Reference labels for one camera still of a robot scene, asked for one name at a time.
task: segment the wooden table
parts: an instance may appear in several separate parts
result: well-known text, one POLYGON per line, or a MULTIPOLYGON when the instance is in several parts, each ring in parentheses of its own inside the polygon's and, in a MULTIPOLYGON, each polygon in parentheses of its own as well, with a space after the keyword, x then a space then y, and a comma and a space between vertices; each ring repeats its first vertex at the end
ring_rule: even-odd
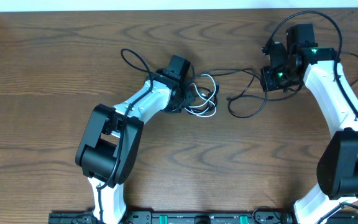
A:
MULTIPOLYGON (((46 223, 50 212, 94 207, 91 187, 74 156, 92 109, 133 95, 145 74, 122 61, 121 48, 153 70, 172 54, 197 72, 268 65, 260 47, 298 10, 0 13, 0 223, 46 223)), ((358 54, 358 9, 323 10, 339 24, 343 49, 358 54)), ((320 46, 337 47, 332 25, 305 15, 285 29, 314 23, 320 46)), ((349 80, 358 60, 342 56, 349 80)), ((145 126, 128 205, 154 210, 241 211, 286 207, 316 183, 329 131, 309 90, 267 103, 251 119, 227 111, 228 96, 250 76, 217 78, 219 107, 210 119, 159 113, 145 126)), ((358 83, 353 87, 358 96, 358 83)), ((251 93, 262 94, 255 82, 251 93)), ((279 97, 283 93, 269 93, 279 97)), ((239 100, 251 113, 261 104, 239 100)))

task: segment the white wall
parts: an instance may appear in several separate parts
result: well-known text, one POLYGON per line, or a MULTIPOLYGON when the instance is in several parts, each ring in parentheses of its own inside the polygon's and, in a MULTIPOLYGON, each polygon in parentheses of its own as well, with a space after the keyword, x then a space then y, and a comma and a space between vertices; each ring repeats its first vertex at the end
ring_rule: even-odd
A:
POLYGON ((0 0, 0 12, 358 7, 358 0, 0 0))

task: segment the green clip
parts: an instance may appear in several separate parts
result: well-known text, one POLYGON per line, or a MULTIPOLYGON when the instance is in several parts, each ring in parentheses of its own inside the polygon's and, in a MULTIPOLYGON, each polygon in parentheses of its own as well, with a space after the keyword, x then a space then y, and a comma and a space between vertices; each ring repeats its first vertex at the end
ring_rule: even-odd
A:
POLYGON ((247 216, 240 216, 240 224, 248 224, 248 217, 247 216))
POLYGON ((160 215, 160 224, 168 224, 168 216, 160 215))

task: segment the white arm segment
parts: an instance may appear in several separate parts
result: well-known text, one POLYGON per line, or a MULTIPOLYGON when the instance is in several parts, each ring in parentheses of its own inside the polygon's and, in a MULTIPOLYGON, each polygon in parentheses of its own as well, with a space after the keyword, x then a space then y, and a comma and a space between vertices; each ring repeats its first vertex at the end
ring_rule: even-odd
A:
MULTIPOLYGON (((135 95, 130 97, 127 101, 114 106, 116 112, 124 114, 128 104, 132 103, 136 98, 145 93, 150 88, 150 80, 144 83, 142 89, 140 89, 135 95)), ((139 120, 146 123, 155 113, 163 110, 167 107, 171 96, 171 89, 165 84, 153 81, 153 90, 139 100, 131 111, 128 113, 128 117, 135 116, 139 120)), ((119 133, 112 133, 116 137, 120 137, 119 133)), ((92 185, 93 198, 95 209, 93 210, 93 216, 100 220, 99 214, 99 198, 96 187, 104 182, 96 178, 88 178, 92 185)), ((103 222, 106 224, 118 224, 126 211, 126 204, 124 201, 124 184, 117 184, 115 188, 106 187, 101 190, 101 200, 103 209, 103 222)))
MULTIPOLYGON (((310 89, 316 98, 324 117, 326 118, 331 137, 336 131, 344 128, 352 128, 358 131, 358 121, 343 97, 339 87, 334 81, 334 61, 320 61, 317 64, 309 65, 303 79, 307 88, 310 89)), ((345 79, 343 67, 337 65, 339 79, 347 95, 358 110, 358 99, 345 79)), ((315 224, 320 218, 336 208, 339 203, 354 203, 358 201, 356 197, 341 197, 339 200, 330 200, 325 195, 318 184, 302 199, 294 204, 294 212, 298 223, 315 224)))

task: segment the black base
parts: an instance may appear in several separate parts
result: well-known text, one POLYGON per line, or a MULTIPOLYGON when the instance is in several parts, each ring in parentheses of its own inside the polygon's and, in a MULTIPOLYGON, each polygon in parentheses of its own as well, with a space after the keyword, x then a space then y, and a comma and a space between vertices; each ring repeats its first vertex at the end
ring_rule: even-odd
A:
MULTIPOLYGON (((280 212, 246 213, 151 213, 129 211, 122 224, 279 224, 280 212)), ((91 212, 51 213, 48 224, 97 224, 91 212)), ((357 213, 337 213, 330 217, 327 224, 358 224, 357 213)))

